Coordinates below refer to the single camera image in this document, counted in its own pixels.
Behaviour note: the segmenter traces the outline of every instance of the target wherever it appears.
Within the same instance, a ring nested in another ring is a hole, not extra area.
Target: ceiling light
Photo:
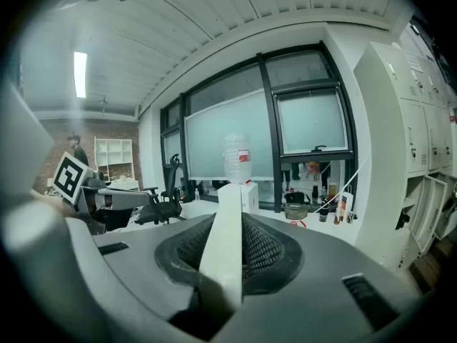
[[[74,53],[74,87],[78,98],[86,98],[86,60],[87,54]]]

